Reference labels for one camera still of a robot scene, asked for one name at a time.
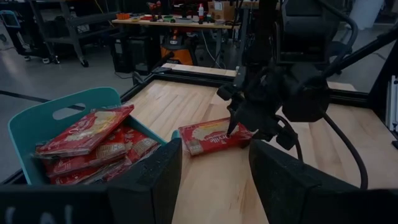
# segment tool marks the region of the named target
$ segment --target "cardboard box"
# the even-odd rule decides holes
[[[233,21],[235,13],[235,3],[229,5],[229,1],[222,2],[208,2],[209,15],[214,20]]]

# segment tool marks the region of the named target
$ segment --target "concrete floor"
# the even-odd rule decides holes
[[[389,27],[376,27],[373,30],[361,31],[354,45],[354,50],[374,40],[377,35],[388,30]],[[6,34],[3,27],[0,33]],[[339,31],[339,39],[344,31]],[[0,49],[12,46],[0,44]],[[388,57],[392,44],[378,52]],[[14,49],[0,51],[0,90],[10,91],[45,99],[56,99],[77,91],[99,86],[111,86],[120,94],[128,90],[131,80],[122,80],[114,75],[114,68],[109,49],[89,48],[86,58],[90,67],[83,68],[76,57],[61,60],[59,65],[44,65],[39,58],[25,62],[24,58]],[[212,65],[209,56],[204,53],[202,66]],[[231,47],[226,50],[225,62],[228,69],[234,69],[237,61],[236,49]],[[331,77],[330,80],[342,83],[351,83],[359,91],[369,91],[379,74],[384,61],[377,55],[370,55],[353,66],[343,71],[340,76]],[[0,182],[20,168],[14,147],[9,139],[7,123],[17,113],[34,106],[37,102],[22,100],[11,96],[0,95]]]

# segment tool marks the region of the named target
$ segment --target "metal shelving cart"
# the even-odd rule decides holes
[[[91,37],[93,35],[98,35],[103,32],[109,32],[111,30],[119,29],[117,27],[108,27],[101,30],[93,30],[88,32],[83,32],[79,34],[77,32],[77,27],[87,24],[93,24],[97,22],[104,22],[104,21],[111,21],[116,18],[116,13],[118,12],[108,12],[104,14],[92,14],[89,16],[81,16],[81,17],[74,17],[71,16],[70,8],[68,6],[68,0],[41,0],[44,2],[59,2],[61,5],[61,11],[65,18],[66,27],[69,31],[69,37],[60,37],[60,38],[52,38],[47,36],[46,26],[44,24],[43,17],[40,13],[40,9],[37,7],[36,0],[28,0],[30,6],[32,7],[33,13],[36,18],[37,25],[39,26],[40,33],[43,36],[45,44],[50,52],[50,57],[54,63],[59,63],[57,56],[55,55],[53,49],[53,43],[61,43],[61,44],[72,44],[77,57],[80,60],[80,63],[84,67],[88,67],[88,62],[83,56],[83,52],[80,47],[80,39]]]

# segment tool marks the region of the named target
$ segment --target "teal plastic basket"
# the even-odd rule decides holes
[[[54,119],[53,114],[69,106],[84,104],[85,109],[63,119]],[[42,162],[34,159],[32,154],[38,142],[47,141],[87,115],[91,109],[120,106],[117,91],[110,87],[94,88],[81,91],[57,100],[28,108],[15,115],[8,122],[8,131],[21,163],[28,184],[48,184]],[[165,145],[166,142],[133,117],[127,117],[127,123],[137,131]]]

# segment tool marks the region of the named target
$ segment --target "basket handle hole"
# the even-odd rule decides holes
[[[75,105],[68,106],[67,108],[62,108],[54,113],[52,113],[52,117],[57,121],[65,119],[67,117],[78,114],[86,109],[86,105],[84,103],[77,103]]]

